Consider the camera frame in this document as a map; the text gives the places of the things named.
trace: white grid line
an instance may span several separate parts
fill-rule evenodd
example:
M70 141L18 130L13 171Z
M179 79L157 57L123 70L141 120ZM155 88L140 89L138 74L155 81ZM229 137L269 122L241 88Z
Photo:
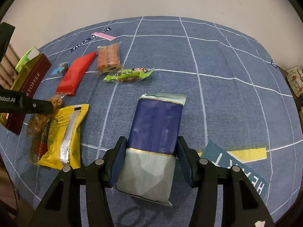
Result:
M98 147L93 146L93 145L89 145L87 143L81 143L81 145L84 146L84 147L88 147L88 148L98 149ZM109 148L100 147L100 150L107 151L107 150L109 150Z
M227 37L225 37L225 39L226 39L226 41L228 42L228 44L231 46L231 44L230 44L230 42L228 41ZM261 106L261 110L262 110L262 114L263 114L264 121L265 121L265 125L266 125L267 138L268 138L268 145L269 145L269 149L271 149L271 148L270 148L270 138L269 138L268 125L267 125L267 122L266 122L266 117L265 117L265 113L264 113L264 109L263 109L263 105L262 105L260 96L259 96L259 94L258 94L258 92L257 92L257 89L255 88L254 83L252 82L252 79L251 79L251 77L250 77L250 75L249 75L249 72L248 72L248 70L246 69L245 65L243 64L241 58L239 57L239 55L237 54L237 52L236 52L236 50L235 50L234 48L233 48L233 50L234 50L235 54L237 55L238 59L240 60L241 64L243 65L245 71L247 72L247 75L248 75L248 77L249 77L249 80L250 80L251 83L253 84L253 88L255 89L255 92L256 92L257 97L258 97L258 99L259 99L260 106ZM271 174L270 180L269 180L268 195L267 195L267 200L266 200L265 205L267 205L267 202L268 202L268 199L269 199L270 184L271 184L271 181L272 181L272 175L273 175L273 173L274 173L273 168L272 168L272 152L271 152L271 150L269 151L269 158L270 158L270 167L271 167L272 174Z
M83 29L72 39L72 40L74 40L83 30L85 29L85 27L83 27ZM57 59L54 61L54 63L58 60L58 58L61 56L61 54L62 54L62 52L64 52L65 51L65 49L66 49L66 47L69 45L71 43L71 41L69 41L69 43L65 46L65 48L62 50L62 51L60 51L60 54L59 54L59 56L57 57Z
M13 167L14 171L16 172L16 174L18 175L18 177L20 178L21 182L24 184L24 186L34 195L34 197L36 197L38 200L41 201L41 199L35 195L35 193L25 184L25 182L23 181L23 179L20 177L19 173L16 171L14 165L12 164L12 162L10 161L9 157L7 156L6 152L4 151L2 144L0 143L0 147L2 148L2 151L4 153L4 155L6 156L8 162L11 164L11 166Z
M184 37L184 38L186 38L185 36L175 36L175 35L136 35L136 37L154 37L154 36L160 36L160 37ZM133 37L133 36L132 36L132 35L121 35L120 37ZM209 40L209 39L196 38L196 37L188 37L188 38L196 39L196 40L201 40L201 41L208 41L208 42L218 42L218 43L220 43L220 44L222 44L222 45L224 45L224 46L226 46L226 47L228 47L228 48L232 48L232 49L236 49L236 50L238 50L238 51L242 51L242 52L244 52L244 53L246 53L246 54L249 54L249 55L251 55L251 56L253 56L253 57L255 57L255 58L258 58L258 59L260 59L260 60L263 60L262 58L260 58L260 57L258 57L258 56L256 56L256 55L253 55L253 54L251 54L251 53L249 53L249 52L246 52L246 51L241 50L241 49L238 49L238 48L234 48L233 46L228 46L228 45L226 45L226 44L224 44L224 43L222 43L222 42L220 42L220 41L218 41L218 40ZM62 51L58 51L58 52L56 52L56 53L53 53L53 54L51 54L51 55L48 55L47 57L50 57L50 56L52 56L52 55L54 55L54 54L58 54L58 53L61 53L61 52L64 52L64 51L67 51L67 50L70 50L70 49L72 49L72 48L68 48L68 49L64 49L64 50L62 50Z
M173 20L173 19L143 19L143 20L148 20L148 21L177 21L179 20Z
M118 82L115 84L114 90L112 92L112 96L109 100L109 105L107 106L107 110L106 110L106 114L105 114L105 118L104 118L104 123L103 123L103 127L102 127L102 132L101 132L101 136L100 136L100 140L99 140L99 146L98 146L98 152L97 152L97 155L96 155L96 159L99 158L101 145L102 145L102 141L103 141L103 136L104 136L104 132L105 132L105 127L106 127L106 122L107 122L107 118L109 116L109 110L111 108L112 101L113 101L117 86L118 86Z
M37 195L37 186L38 186L38 172L39 172L39 165L38 165L38 168L37 168L37 174L36 174L36 186L35 186L35 195Z
M127 54L126 54L126 57L125 57L125 59L124 59L123 66L125 65L125 62L126 62L126 60L127 60L127 58L128 58L128 55L129 55L129 52L131 51L131 47L132 47L132 45L133 45L133 43L134 43L134 39L136 38L137 31L138 31L138 29L139 29L139 26L140 26L140 24L141 24L143 18L144 18L144 16L141 18L141 20L140 20L140 22L139 22L139 24L138 24L138 27L137 27L136 32L135 32L135 34L134 34L134 38L133 38L133 40L131 41L131 45L130 45L129 50L128 50ZM104 132L105 132L105 127L106 127L106 122L107 122L107 117L108 117L108 115L109 115L109 110L110 110L110 108L111 108L111 104L112 104L112 101L113 101L113 98L114 98L114 95L115 95L117 86L118 86L118 82L115 84L114 90L113 90L113 92L112 92L111 99L110 99L110 101L109 101L109 105L108 105L107 110L106 110L106 114L105 114L104 123L103 123L103 127L102 127L102 132L101 132L101 136L100 136L100 141L99 141L99 146L98 146L98 152L97 152L96 159L98 159L99 154L100 154L101 145L102 145L102 140L103 140L103 136L104 136Z
M133 38L133 40L131 41L131 46L130 46L129 49L128 49L128 52L127 52L126 57L125 57L124 62L123 62L123 66L125 65L125 62L126 62L126 60L127 60L127 58L128 58L128 55L129 55L129 53L131 52L131 47L132 47L132 45L134 44L134 39L135 39L136 36L137 36L137 32L138 32L138 29L139 29L139 26L140 26L140 24L141 24L141 22L142 22L143 17L141 18L141 20L140 20L140 22L139 22L139 24L138 24L138 27L137 27L137 29L136 29L136 31L135 31L135 33L134 33L134 38Z
M187 74L197 74L195 72L184 72L184 71L176 71L176 70L168 70L168 69L154 69L154 71L166 71L166 72L178 72L178 73L187 73ZM85 73L97 73L98 71L88 71L88 72L85 72ZM245 82L241 79L238 79L236 77L232 77L232 78L227 78L227 77L221 77L221 76L216 76L216 75L210 75L210 74L204 74L204 73L199 73L199 75L201 76L208 76L208 77L214 77L214 78L221 78L221 79L227 79L227 80L238 80L242 83L245 83L245 84L248 84L248 85L251 85L253 86L251 83L248 83L248 82ZM59 77L53 77L53 78L46 78L46 79L43 79L41 82L44 82L46 80L51 80L51 79L56 79L56 78L63 78L63 76L59 76ZM257 88L261 88L261 89L266 89L266 90L270 90L270 91L273 91L279 95L282 95L282 96L288 96L288 97L293 97L292 95L286 95L286 94L281 94L279 92L277 92L276 90L274 89L270 89L270 88L266 88L266 87L262 87L262 86L259 86L259 85L255 85L255 87Z
M7 149L7 144L9 143L9 130L7 130L7 138L6 138L6 146L5 146L5 152L6 152L6 149Z
M19 135L18 142L17 142L17 146L16 146L16 152L15 152L14 167L16 167L16 157L17 157L17 150L18 150L18 146L19 146L20 137L21 137L21 136Z
M258 50L250 43L250 41L249 41L248 39L246 39L246 40L247 40L247 41L249 42L249 44L256 50L258 56L259 56L260 58L262 58L262 57L260 56ZM277 82L277 80L276 80L274 74L272 73L272 71L269 69L269 67L267 66L267 64L266 64L265 62L264 62L264 64L265 64L265 66L267 67L267 69L269 70L269 72L272 74L272 76L273 76L273 78L274 78L274 80L275 80L275 82L276 82L276 84L277 84L278 90L279 90L279 92L281 93L280 87L279 87L279 85L278 85L278 82ZM288 108L287 108L287 106L286 106L285 100L284 100L283 96L281 96L281 97L282 97L282 100L283 100L283 103L284 103L284 105L285 105L285 108L286 108L286 111L287 111L287 115L288 115L288 118L289 118L289 123L290 123L291 133L292 133L292 140L293 140L293 143L294 143L294 130L293 130L293 128L292 128L292 123L291 123L290 115L289 115ZM296 159L296 161L295 161L295 163L294 163L294 181L295 181L295 177L296 177L296 166L297 166L296 146L294 146L294 156L295 156L295 159ZM291 195L293 194L293 191L294 191L294 182L293 182L293 184L292 184Z
M204 136L205 136L205 147L207 146L207 142L208 142L208 137L207 137L207 122L206 122L206 111L205 111L205 104L204 104L204 98L203 98L203 92L202 92L202 86L201 86L201 80L200 80L200 75L199 75L199 70L198 70L198 65L197 65L197 62L196 62L196 58L194 56L194 52L192 50L192 47L191 47L191 44L190 44L190 41L189 41L189 38L188 38L188 35L187 35L187 32L185 30L185 27L183 26L183 23L181 21L181 18L179 17L180 19L180 23L183 27L183 30L185 32L185 35L187 37L187 41L188 41L188 44L189 44L189 47L190 47L190 50L191 50L191 54L192 54L192 57L194 59L194 64L196 66L196 71L197 71L197 78L198 78L198 83L199 83L199 88L200 88L200 96L201 96L201 102L202 102L202 112L203 112L203 118L204 118Z
M195 72L184 72L184 71L167 70L167 69L154 69L154 71L167 71L167 72L179 72L179 73L196 74ZM236 77L227 78L227 77L221 77L221 76L210 75L210 74L204 74L204 73L199 73L199 75L201 75L201 76L208 76L208 77L214 77L214 78L227 79L227 80L233 80L233 79L235 79L235 80L238 80L238 81L240 81L240 82L242 82L242 83L246 83L246 84L248 84L248 85L253 86L253 84L248 83L248 82L245 82L245 81L243 81L243 80L241 80L241 79L238 79L238 78L236 78ZM255 84L254 84L254 86L255 86L255 87L258 87L258 88L261 88L261 89L267 89L267 90L270 90L270 91L274 91L275 93L277 93L277 94L279 94L279 95L293 97L293 96L291 96L291 95L281 94L281 93L277 92L277 91L274 90L274 89L262 87L262 86L255 85Z
M276 150L279 150L279 149L287 148L287 147L290 147L290 146L295 145L295 144L297 144L299 142L302 142L302 141L303 140L300 140L300 141L297 141L297 142L294 142L294 143L291 143L291 144L288 144L288 145L284 145L282 147L268 149L268 150L266 150L266 152L272 152L272 151L276 151Z
M293 192L293 194L291 195L291 197L292 197L299 189L300 189L300 187L297 188L295 192ZM273 211L270 215L274 214L274 213L275 213L276 211L278 211L281 207L283 207L283 206L291 199L291 197L289 197L288 200L287 200L283 205L281 205L280 207L278 207L278 208L277 208L275 211Z
M207 26L211 26L211 27L220 29L220 30L228 31L228 32L233 33L233 34L235 34L235 35L237 35L237 36L245 37L244 35L240 35L240 34L237 34L237 33L235 33L235 32L232 32L232 31L229 31L229 30L226 30L226 29L223 29L223 28L219 28L219 27L216 27L216 26L212 26L212 25L209 25L209 24L207 24L207 23L198 23L198 22L193 22L193 21L182 21L182 22L195 23L195 24L203 24L203 25L207 25ZM246 39L249 39L249 40L251 40L251 41L257 42L257 41L254 40L254 39L251 39L251 38L248 38L248 37L245 37L245 38L246 38Z
M122 23L131 23L131 22L134 22L134 21L136 21L136 20L137 20L137 19L132 20L132 21L127 21L127 22L115 22L115 23L112 23L112 24L109 23L109 24L106 25L106 26L114 25L114 24L122 24ZM82 32L86 32L86 31L90 31L90 30L99 29L99 28L101 28L101 27L104 27L104 26L99 26L99 27L95 27L95 28L92 28L92 29L84 30L84 31L82 31ZM53 42L52 44L50 44L50 45L48 45L48 46L46 46L46 47L40 49L40 51L43 51L43 50L45 50L47 47L49 47L49 46L51 46L51 45L53 45L53 44L55 44L55 43L57 43L57 42L61 42L63 39L68 38L68 37L64 38L64 36L63 36L62 39L57 40L57 41Z
M99 39L99 40L95 40L94 42L98 42L98 41L102 41L102 40L106 40L106 39ZM64 51L68 51L68 50L70 50L70 49L72 49L72 48L64 49L64 50L62 50L62 51L59 51L59 52L53 53L53 54L51 54L51 55L48 55L47 57L50 57L50 56L52 56L52 55L54 55L54 54L59 54L59 53L64 52Z

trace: red snack package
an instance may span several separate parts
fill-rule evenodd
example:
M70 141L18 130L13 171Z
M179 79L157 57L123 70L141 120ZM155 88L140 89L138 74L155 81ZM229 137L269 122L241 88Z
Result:
M57 87L56 94L75 95L75 90L97 52L75 59Z

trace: gold stripe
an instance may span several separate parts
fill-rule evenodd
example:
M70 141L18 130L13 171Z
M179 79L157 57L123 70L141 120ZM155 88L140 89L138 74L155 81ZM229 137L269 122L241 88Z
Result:
M176 103L176 104L180 104L183 106L182 103L180 102L173 102L173 101L169 101L169 100L161 100L161 99L158 99L158 98L147 98L147 97L140 97L139 99L150 99L150 100L158 100L158 101L164 101L164 102L172 102L172 103Z
M233 154L235 157L237 157L240 161L244 163L267 158L266 148L251 148L227 152Z
M127 149L134 150L134 151L137 151L137 152L142 152L142 153L149 153L149 154L157 154L157 155L162 155L162 156L175 157L174 155L171 155L171 154L154 153L154 152L144 151L144 150L135 149L135 148L127 148Z

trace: wrapped candy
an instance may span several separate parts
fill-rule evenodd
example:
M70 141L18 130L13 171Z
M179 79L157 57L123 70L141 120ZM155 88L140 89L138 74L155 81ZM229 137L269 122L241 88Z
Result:
M124 69L115 73L115 75L107 75L103 80L106 82L125 82L125 81L139 81L147 78L154 69L133 68Z

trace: plastic packaging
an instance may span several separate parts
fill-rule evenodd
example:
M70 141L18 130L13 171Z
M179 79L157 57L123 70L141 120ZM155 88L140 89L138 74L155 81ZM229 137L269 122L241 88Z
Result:
M172 206L169 195L185 101L185 95L174 94L140 97L116 185L118 190Z
M37 55L39 55L40 52L37 50L37 48L34 46L29 51L26 52L26 54L19 60L18 64L16 65L16 71L20 72L23 66L28 63L30 60L35 58Z
M80 124L89 104L73 105L59 109L49 127L47 152L38 165L61 170L70 165L80 168Z
M289 85L296 95L296 97L299 97L303 94L303 71L299 69L293 69L289 72L287 75L287 81L289 82Z
M121 42L98 47L97 68L100 73L116 71L123 68L120 64L120 43Z
M85 74L90 63L94 59L97 52L92 52L82 57L75 59L67 70L65 76L57 87L56 94L75 95L75 90L78 87L83 75Z
M46 122L44 129L31 140L31 149L29 152L29 160L36 164L42 156L47 152L47 139L50 120Z
M55 95L48 99L54 106L54 112L52 114L33 114L28 121L26 134L33 137L38 137L46 126L46 123L54 115L57 114L58 110L62 106L62 98L59 95Z
M59 74L60 76L64 76L71 66L70 62L63 62L58 64L58 68L56 68L53 72L52 75Z
M103 80L106 82L139 81L147 78L154 69L132 68L118 71L115 75L107 75Z

